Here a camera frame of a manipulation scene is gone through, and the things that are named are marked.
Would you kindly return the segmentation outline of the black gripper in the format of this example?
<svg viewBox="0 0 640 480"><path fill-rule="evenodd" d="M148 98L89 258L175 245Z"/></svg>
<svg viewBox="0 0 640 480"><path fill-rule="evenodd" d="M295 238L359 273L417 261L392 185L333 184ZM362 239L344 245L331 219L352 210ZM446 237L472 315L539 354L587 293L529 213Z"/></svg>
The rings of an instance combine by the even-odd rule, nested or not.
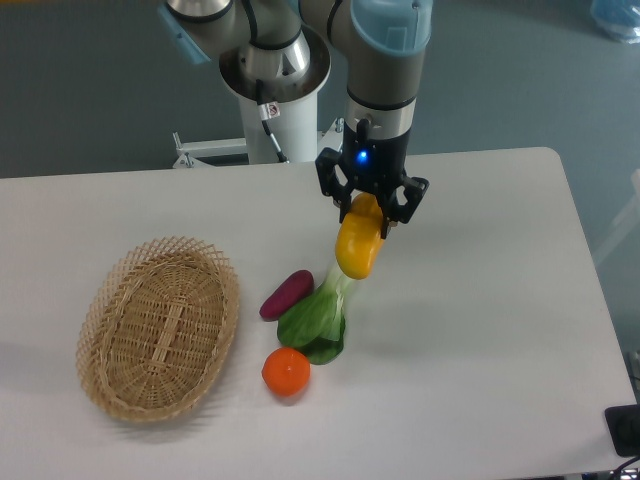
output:
<svg viewBox="0 0 640 480"><path fill-rule="evenodd" d="M373 128L345 127L342 153L323 148L315 160L321 192L339 209L339 222L348 214L353 187L381 194L381 238L386 239L398 223L408 224L423 200L430 182L406 175L404 164L410 130L389 139L374 139ZM344 172L341 183L338 171Z"/></svg>

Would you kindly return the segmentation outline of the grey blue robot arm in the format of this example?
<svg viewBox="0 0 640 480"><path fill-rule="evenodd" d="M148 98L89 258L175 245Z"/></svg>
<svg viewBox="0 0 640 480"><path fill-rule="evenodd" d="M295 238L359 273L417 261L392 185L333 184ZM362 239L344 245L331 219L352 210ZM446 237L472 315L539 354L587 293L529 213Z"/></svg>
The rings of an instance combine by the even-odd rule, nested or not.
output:
<svg viewBox="0 0 640 480"><path fill-rule="evenodd" d="M239 101L252 163L314 162L321 191L347 213L374 195L380 230L407 223L428 183L407 145L425 50L428 1L164 1L159 13L196 63L214 62ZM317 142L318 91L337 51L348 64L341 145Z"/></svg>

